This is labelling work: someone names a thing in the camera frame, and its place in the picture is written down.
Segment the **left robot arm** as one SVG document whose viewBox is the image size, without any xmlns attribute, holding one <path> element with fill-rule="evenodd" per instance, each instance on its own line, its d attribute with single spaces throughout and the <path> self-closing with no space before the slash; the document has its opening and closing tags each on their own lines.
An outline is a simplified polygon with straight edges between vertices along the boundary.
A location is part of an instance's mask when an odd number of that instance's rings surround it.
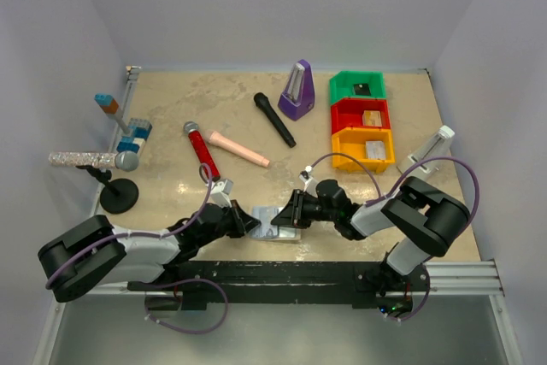
<svg viewBox="0 0 547 365">
<path fill-rule="evenodd" d="M 191 218 L 158 232 L 132 231 L 94 215 L 38 251 L 46 288 L 59 303 L 83 297 L 95 286 L 151 283 L 167 290 L 177 268 L 219 238 L 242 238 L 259 227 L 257 218 L 233 200 L 229 207 L 206 203 Z"/>
</svg>

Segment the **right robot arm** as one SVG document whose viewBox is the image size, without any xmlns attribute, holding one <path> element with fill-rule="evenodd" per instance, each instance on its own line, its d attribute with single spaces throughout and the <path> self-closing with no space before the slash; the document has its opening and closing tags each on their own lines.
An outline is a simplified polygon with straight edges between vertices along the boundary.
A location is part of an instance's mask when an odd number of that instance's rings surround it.
<svg viewBox="0 0 547 365">
<path fill-rule="evenodd" d="M 315 191 L 311 195 L 295 190 L 271 223 L 305 229 L 315 221 L 328 221 L 351 241 L 397 228 L 404 239 L 371 274 L 364 275 L 377 292 L 401 289 L 428 258 L 444 256 L 471 217 L 463 203 L 413 176 L 400 185 L 396 195 L 368 207 L 352 202 L 336 180 L 319 182 Z"/>
</svg>

